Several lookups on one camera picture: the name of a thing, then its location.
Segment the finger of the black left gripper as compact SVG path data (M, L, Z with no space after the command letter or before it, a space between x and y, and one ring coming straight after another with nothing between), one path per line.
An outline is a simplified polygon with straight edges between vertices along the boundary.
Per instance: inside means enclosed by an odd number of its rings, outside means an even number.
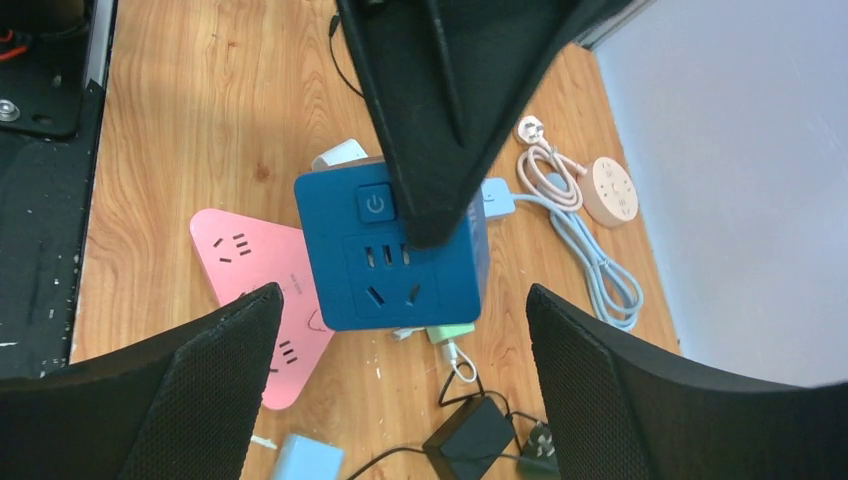
M622 1L341 1L345 41L419 249L446 244L557 54Z

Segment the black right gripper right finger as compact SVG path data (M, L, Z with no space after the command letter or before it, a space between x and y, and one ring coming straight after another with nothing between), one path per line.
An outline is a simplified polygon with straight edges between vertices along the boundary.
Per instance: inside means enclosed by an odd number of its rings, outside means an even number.
M847 386L709 367L603 323L546 287L526 300L564 479L843 479Z

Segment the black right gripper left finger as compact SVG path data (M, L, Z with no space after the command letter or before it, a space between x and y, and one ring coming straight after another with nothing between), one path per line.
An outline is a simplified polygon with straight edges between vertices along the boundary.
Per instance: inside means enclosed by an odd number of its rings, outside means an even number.
M269 283L39 379L1 383L5 479L236 479L276 347Z

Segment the white USB charger plug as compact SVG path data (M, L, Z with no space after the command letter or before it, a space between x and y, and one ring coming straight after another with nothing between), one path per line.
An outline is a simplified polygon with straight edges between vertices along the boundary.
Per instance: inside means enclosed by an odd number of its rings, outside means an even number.
M311 162L311 170L336 168L367 157L368 154L361 144L356 139L349 138L316 156Z

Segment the blue cube power socket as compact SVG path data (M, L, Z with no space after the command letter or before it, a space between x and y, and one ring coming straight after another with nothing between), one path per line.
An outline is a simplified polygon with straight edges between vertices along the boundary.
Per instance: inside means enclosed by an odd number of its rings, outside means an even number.
M450 241L428 249L411 246L382 162L306 173L294 195L331 329L431 327L480 317L491 259L482 194Z

